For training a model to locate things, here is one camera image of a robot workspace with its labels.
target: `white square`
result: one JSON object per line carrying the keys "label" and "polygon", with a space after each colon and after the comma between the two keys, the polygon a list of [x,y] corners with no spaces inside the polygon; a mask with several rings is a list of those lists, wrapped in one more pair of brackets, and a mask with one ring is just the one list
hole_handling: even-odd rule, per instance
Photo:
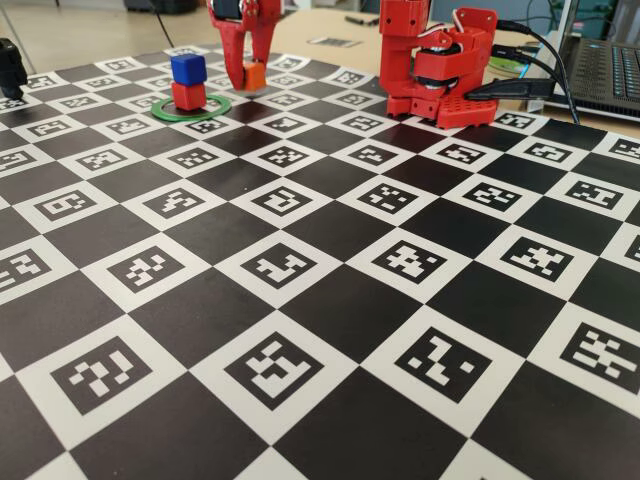
{"label": "white square", "polygon": [[[580,330],[592,332],[591,338],[583,337]],[[612,339],[605,342],[603,336],[616,338],[618,345]],[[640,367],[637,358],[629,358],[619,352],[620,344],[640,348],[640,333],[567,303],[529,354],[528,360],[640,418],[638,392],[616,383],[626,373],[637,373]],[[611,369],[610,375],[603,372],[605,367]],[[602,369],[600,375],[595,373],[596,369]]]}
{"label": "white square", "polygon": [[[156,202],[160,211],[145,205],[146,202],[159,197],[164,197],[162,206]],[[122,206],[156,229],[164,231],[223,203],[224,200],[210,191],[189,180],[181,179],[127,200]]]}
{"label": "white square", "polygon": [[447,137],[423,150],[420,155],[469,172],[479,172],[503,153],[459,138]]}
{"label": "white square", "polygon": [[358,88],[373,79],[370,73],[361,72],[353,68],[340,67],[331,75],[321,79],[321,82],[330,83],[337,87]]}
{"label": "white square", "polygon": [[128,83],[131,82],[116,75],[101,75],[99,77],[80,80],[78,82],[75,82],[74,85],[88,92],[99,92],[101,90],[107,90],[109,88],[121,87],[123,85],[127,85]]}
{"label": "white square", "polygon": [[[434,336],[441,332],[463,347],[490,360],[484,372],[458,402],[396,365],[400,357],[432,329]],[[442,381],[447,385],[447,377],[455,373],[456,367],[443,365],[441,361],[451,348],[451,343],[440,338],[440,345],[436,346],[429,356],[429,360],[434,361],[429,372],[438,370],[434,367],[444,367],[440,370],[440,375],[445,376]],[[506,348],[448,319],[432,308],[423,306],[369,355],[362,367],[450,427],[470,437],[523,362],[523,358]]]}
{"label": "white square", "polygon": [[[322,364],[322,368],[277,408],[271,410],[229,375],[225,368],[274,333],[284,337]],[[355,362],[331,345],[282,313],[273,312],[191,368],[191,373],[258,435],[272,445],[349,376],[355,368]]]}
{"label": "white square", "polygon": [[623,223],[600,256],[640,272],[640,227]]}
{"label": "white square", "polygon": [[22,88],[24,93],[33,93],[68,84],[69,82],[56,72],[47,72],[31,75],[27,84],[20,88]]}
{"label": "white square", "polygon": [[277,108],[283,112],[288,112],[294,108],[303,107],[317,101],[316,98],[310,97],[300,92],[293,90],[280,90],[278,92],[270,93],[264,97],[256,98],[254,102],[261,103],[268,107]]}
{"label": "white square", "polygon": [[106,98],[91,92],[81,93],[80,95],[73,95],[66,98],[58,98],[56,100],[49,100],[47,102],[49,106],[55,108],[60,113],[65,114],[101,107],[109,103],[111,102]]}
{"label": "white square", "polygon": [[384,102],[386,98],[372,93],[361,92],[360,90],[343,90],[322,99],[325,102],[333,103],[351,110],[363,110],[376,103]]}
{"label": "white square", "polygon": [[[263,273],[264,279],[243,266],[254,260],[260,269],[258,273]],[[278,231],[223,260],[215,268],[270,305],[279,308],[341,264],[342,262],[317,248],[286,232]]]}
{"label": "white square", "polygon": [[511,147],[507,153],[561,170],[575,168],[589,152],[577,147],[537,137],[527,137]]}
{"label": "white square", "polygon": [[0,250],[0,305],[77,270],[43,236]]}
{"label": "white square", "polygon": [[[534,245],[533,251],[527,248],[526,252],[509,252],[518,242],[524,242],[525,246],[527,243],[538,244],[540,247]],[[502,260],[501,257],[507,256],[507,252],[507,258],[518,265]],[[524,258],[524,253],[531,257],[529,261]],[[476,261],[551,295],[569,300],[597,258],[571,245],[511,225],[476,258]],[[532,267],[533,263],[536,263],[542,272],[534,273],[537,270]],[[554,268],[559,272],[557,278],[553,272]]]}
{"label": "white square", "polygon": [[447,200],[509,223],[524,215],[541,197],[539,193],[479,173],[443,195]]}
{"label": "white square", "polygon": [[42,102],[36,97],[31,95],[23,95],[19,100],[12,100],[10,98],[0,98],[0,115],[8,112],[15,112],[22,110],[23,108],[33,107],[34,105],[40,105]]}
{"label": "white square", "polygon": [[[147,252],[157,252],[158,250],[160,258],[154,255],[152,257],[153,265],[143,258]],[[161,276],[162,270],[165,268],[163,265],[172,262],[177,262],[180,267],[176,267],[174,272],[156,281],[153,275],[158,273]],[[137,278],[136,286],[142,286],[142,288],[134,291],[133,287],[123,283],[124,279],[119,279],[109,271],[109,269],[117,267],[128,268],[127,278],[131,279],[130,283],[134,283],[133,278]],[[84,267],[82,272],[120,308],[125,312],[130,312],[204,272],[209,267],[207,262],[165,234],[159,233]]]}
{"label": "white square", "polygon": [[320,125],[320,122],[290,112],[276,113],[249,124],[250,127],[280,138],[293,137]]}
{"label": "white square", "polygon": [[272,447],[267,448],[245,468],[235,480],[307,480],[300,471],[291,465]]}
{"label": "white square", "polygon": [[87,480],[78,464],[69,452],[65,452],[59,457],[47,463],[36,473],[27,477],[27,480]]}
{"label": "white square", "polygon": [[376,175],[345,193],[338,201],[398,226],[437,198],[433,193]]}
{"label": "white square", "polygon": [[313,78],[303,77],[302,75],[289,72],[267,77],[267,85],[284,89],[297,88],[313,82],[315,82]]}
{"label": "white square", "polygon": [[[441,259],[444,263],[437,265],[437,257],[438,263]],[[389,268],[379,265],[385,259]],[[437,265],[431,273],[429,263]],[[396,228],[351,258],[347,265],[426,303],[469,263],[471,259],[453,250]]]}
{"label": "white square", "polygon": [[309,147],[298,145],[289,140],[259,148],[243,155],[241,158],[278,175],[289,175],[324,158],[324,153],[316,152]]}
{"label": "white square", "polygon": [[531,480],[500,457],[469,439],[444,471],[440,480],[469,480],[471,478]]}
{"label": "white square", "polygon": [[242,127],[242,123],[225,116],[218,116],[208,120],[200,120],[199,122],[177,122],[171,125],[171,128],[178,130],[179,132],[186,133],[196,140],[212,138],[222,133],[235,130],[239,127]]}
{"label": "white square", "polygon": [[438,128],[435,123],[431,120],[427,120],[424,117],[409,117],[404,120],[402,123],[405,125],[410,125],[412,127],[419,128],[421,130],[426,130],[427,132],[437,133],[438,135],[442,135],[445,137],[453,137],[456,133],[461,132],[465,129],[465,127],[461,128]]}
{"label": "white square", "polygon": [[372,138],[365,138],[331,154],[333,158],[374,173],[391,170],[415,155],[408,150]]}
{"label": "white square", "polygon": [[544,127],[548,121],[549,117],[534,115],[533,113],[498,110],[495,120],[489,125],[523,135],[533,135]]}
{"label": "white square", "polygon": [[184,178],[222,165],[234,158],[235,155],[208,143],[193,142],[156,155],[151,161]]}
{"label": "white square", "polygon": [[306,67],[311,59],[306,57],[299,57],[298,55],[281,55],[276,60],[267,64],[268,68],[278,70],[279,72],[295,72],[301,68]]}
{"label": "white square", "polygon": [[361,137],[372,137],[397,125],[398,122],[367,112],[351,112],[338,117],[327,125],[344,132],[355,133]]}
{"label": "white square", "polygon": [[608,132],[593,152],[638,165],[640,164],[640,139]]}
{"label": "white square", "polygon": [[3,150],[0,151],[0,178],[53,161],[53,158],[34,145]]}
{"label": "white square", "polygon": [[617,220],[625,220],[640,202],[640,192],[574,172],[568,172],[545,195]]}
{"label": "white square", "polygon": [[173,82],[173,77],[168,74],[158,75],[157,77],[145,78],[144,80],[138,80],[136,82],[137,85],[141,87],[148,88],[149,90],[153,90],[154,92],[161,92],[163,90],[167,90],[171,88],[171,83]]}
{"label": "white square", "polygon": [[[151,371],[83,415],[56,382],[52,373],[65,365],[80,361],[83,355],[116,337]],[[153,337],[129,316],[124,315],[20,370],[16,377],[65,448],[71,450],[184,372],[185,368]]]}
{"label": "white square", "polygon": [[329,202],[329,197],[287,178],[279,178],[231,200],[278,228],[300,220]]}
{"label": "white square", "polygon": [[30,198],[13,208],[40,233],[47,233],[117,204],[102,190],[80,182]]}
{"label": "white square", "polygon": [[114,142],[119,142],[159,130],[164,128],[164,124],[141,113],[136,113],[126,117],[114,118],[108,122],[93,125],[91,128]]}
{"label": "white square", "polygon": [[65,157],[59,162],[79,177],[88,180],[140,160],[144,160],[144,157],[139,153],[120,143],[109,143]]}
{"label": "white square", "polygon": [[127,98],[125,100],[118,100],[117,105],[124,107],[132,112],[145,113],[151,110],[154,103],[166,100],[169,95],[161,92],[149,92],[142,95],[136,95],[135,97]]}
{"label": "white square", "polygon": [[51,117],[46,120],[28,123],[19,127],[14,127],[13,131],[24,138],[26,141],[35,143],[41,140],[65,135],[67,133],[76,132],[85,128],[85,125],[74,120],[67,115]]}
{"label": "white square", "polygon": [[96,62],[96,67],[107,73],[124,73],[131,72],[133,70],[140,70],[145,68],[146,65],[139,62],[133,57],[120,57],[112,58],[111,60],[103,60],[102,62]]}

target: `black square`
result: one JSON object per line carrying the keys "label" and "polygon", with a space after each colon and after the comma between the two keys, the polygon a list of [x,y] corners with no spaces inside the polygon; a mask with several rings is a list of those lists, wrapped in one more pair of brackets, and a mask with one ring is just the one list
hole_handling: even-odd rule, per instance
{"label": "black square", "polygon": [[509,224],[439,198],[401,226],[416,235],[475,258]]}
{"label": "black square", "polygon": [[120,315],[93,282],[72,273],[0,306],[0,350],[18,371]]}
{"label": "black square", "polygon": [[338,198],[373,176],[368,170],[326,157],[287,178],[328,197]]}
{"label": "black square", "polygon": [[640,348],[581,323],[560,358],[614,385],[640,392]]}
{"label": "black square", "polygon": [[516,223],[595,255],[602,253],[620,228],[618,220],[547,197]]}
{"label": "black square", "polygon": [[542,142],[535,142],[532,143],[529,148],[524,151],[524,153],[540,157],[544,160],[560,163],[569,158],[569,155],[571,155],[571,150],[565,150],[564,148],[547,145],[546,143]]}
{"label": "black square", "polygon": [[278,243],[241,266],[274,288],[282,288],[312,269],[316,262]]}
{"label": "black square", "polygon": [[153,286],[182,270],[184,265],[160,247],[151,247],[107,270],[134,293]]}
{"label": "black square", "polygon": [[522,195],[510,192],[504,188],[494,187],[485,182],[480,182],[465,193],[463,197],[480,205],[486,205],[501,212],[506,212],[522,198]]}
{"label": "black square", "polygon": [[151,369],[120,337],[51,372],[58,386],[82,415],[142,380]]}
{"label": "black square", "polygon": [[200,197],[183,188],[177,188],[159,197],[147,200],[144,205],[163,218],[173,218],[203,203],[204,200]]}
{"label": "black square", "polygon": [[467,127],[456,133],[453,137],[503,152],[506,152],[527,138],[521,133],[505,130],[504,128],[490,127],[488,125]]}
{"label": "black square", "polygon": [[318,152],[331,155],[338,150],[342,150],[362,140],[362,137],[328,125],[320,125],[306,132],[299,133],[289,140]]}
{"label": "black square", "polygon": [[566,172],[504,154],[480,170],[480,173],[527,190],[546,193]]}
{"label": "black square", "polygon": [[472,262],[429,306],[480,335],[526,357],[565,302]]}
{"label": "black square", "polygon": [[388,128],[384,132],[374,135],[372,138],[395,147],[404,148],[405,150],[418,153],[431,145],[438,143],[445,137],[438,135],[437,133],[400,124]]}
{"label": "black square", "polygon": [[307,383],[323,365],[274,332],[224,370],[270,410]]}
{"label": "black square", "polygon": [[89,478],[231,480],[266,447],[187,373],[71,454]]}
{"label": "black square", "polygon": [[418,198],[417,195],[381,183],[359,197],[358,200],[383,212],[397,213],[416,198]]}
{"label": "black square", "polygon": [[309,197],[287,187],[278,187],[251,200],[275,215],[283,217],[311,202]]}
{"label": "black square", "polygon": [[69,260],[82,268],[157,233],[124,207],[95,213],[45,236]]}
{"label": "black square", "polygon": [[632,190],[640,190],[640,164],[637,163],[590,153],[573,171]]}
{"label": "black square", "polygon": [[357,369],[275,448],[306,478],[435,480],[465,440]]}
{"label": "black square", "polygon": [[571,301],[592,312],[638,328],[640,273],[607,260],[598,259]]}
{"label": "black square", "polygon": [[332,202],[285,230],[329,255],[347,261],[392,228],[370,215]]}
{"label": "black square", "polygon": [[436,195],[443,195],[469,178],[471,173],[416,155],[385,175]]}
{"label": "black square", "polygon": [[500,260],[555,282],[573,256],[526,237],[520,237]]}
{"label": "black square", "polygon": [[125,202],[179,178],[153,162],[137,162],[92,178],[89,182],[114,200]]}
{"label": "black square", "polygon": [[52,162],[0,178],[0,196],[15,205],[79,181],[78,176]]}
{"label": "black square", "polygon": [[639,437],[637,418],[527,362],[473,435],[545,480],[633,478]]}
{"label": "black square", "polygon": [[276,178],[275,173],[237,158],[197,173],[189,180],[225,200],[231,200]]}
{"label": "black square", "polygon": [[607,132],[584,125],[573,125],[550,118],[549,121],[536,132],[536,137],[553,142],[593,150],[604,138]]}
{"label": "black square", "polygon": [[400,241],[372,263],[400,275],[413,283],[421,283],[447,260],[435,253]]}
{"label": "black square", "polygon": [[27,478],[64,453],[64,447],[15,378],[0,382],[0,435],[5,439],[2,479]]}
{"label": "black square", "polygon": [[45,202],[36,203],[34,208],[53,222],[95,205],[97,205],[97,203],[87,197],[83,192],[73,190],[46,200]]}
{"label": "black square", "polygon": [[404,293],[341,266],[281,310],[361,362],[419,307]]}
{"label": "black square", "polygon": [[460,403],[491,360],[437,328],[430,327],[395,364]]}

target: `cable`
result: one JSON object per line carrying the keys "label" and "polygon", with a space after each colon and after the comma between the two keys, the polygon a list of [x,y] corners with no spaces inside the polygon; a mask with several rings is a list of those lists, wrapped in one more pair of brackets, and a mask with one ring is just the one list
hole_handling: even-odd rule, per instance
{"label": "cable", "polygon": [[569,105],[569,110],[571,111],[571,117],[573,118],[573,122],[576,125],[580,125],[580,118],[578,117],[578,109],[576,108],[576,104],[573,101],[573,96],[571,95],[571,89],[569,88],[569,80],[567,77],[567,70],[564,67],[564,62],[562,58],[558,54],[555,48],[542,36],[538,35],[536,32],[531,30],[531,28],[526,25],[522,25],[520,23],[512,22],[509,20],[498,20],[498,30],[505,30],[509,32],[517,32],[522,33],[524,35],[531,35],[540,43],[542,43],[555,57],[557,66],[560,69],[560,77],[562,78],[562,84],[564,85],[565,95],[567,97],[567,104]]}
{"label": "cable", "polygon": [[171,45],[171,48],[175,48],[175,45],[171,41],[171,37],[169,36],[169,33],[167,32],[167,29],[164,28],[164,23],[162,22],[162,17],[160,17],[160,13],[158,13],[158,9],[156,8],[155,4],[153,3],[152,0],[147,0],[147,2],[149,2],[149,5],[151,5],[151,9],[153,10],[153,13],[156,14],[156,17],[158,18],[158,22],[160,22],[160,26],[162,27],[162,31],[164,32],[164,36],[167,37],[167,42],[169,42],[169,45]]}

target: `green ring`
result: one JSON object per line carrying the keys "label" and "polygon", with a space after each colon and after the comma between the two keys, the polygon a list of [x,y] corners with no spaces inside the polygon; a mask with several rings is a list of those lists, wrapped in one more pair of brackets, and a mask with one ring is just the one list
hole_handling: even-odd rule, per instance
{"label": "green ring", "polygon": [[174,115],[164,111],[165,105],[173,102],[173,98],[160,100],[151,106],[151,113],[160,120],[167,122],[199,122],[200,120],[208,120],[217,117],[231,110],[231,100],[220,95],[207,94],[207,100],[215,100],[220,106],[213,112],[198,113],[196,115]]}

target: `laptop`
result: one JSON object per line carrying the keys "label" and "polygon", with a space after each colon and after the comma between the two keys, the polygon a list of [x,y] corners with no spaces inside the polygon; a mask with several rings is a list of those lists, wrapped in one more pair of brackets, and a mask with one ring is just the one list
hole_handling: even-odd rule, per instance
{"label": "laptop", "polygon": [[[609,37],[615,33],[612,40],[584,38],[573,32],[576,21],[598,15],[583,13],[581,3],[593,2],[566,0],[557,37],[575,103],[582,111],[640,121],[640,0],[618,1],[609,29]],[[617,39],[633,43],[614,41]],[[556,88],[546,103],[566,107],[564,98]]]}

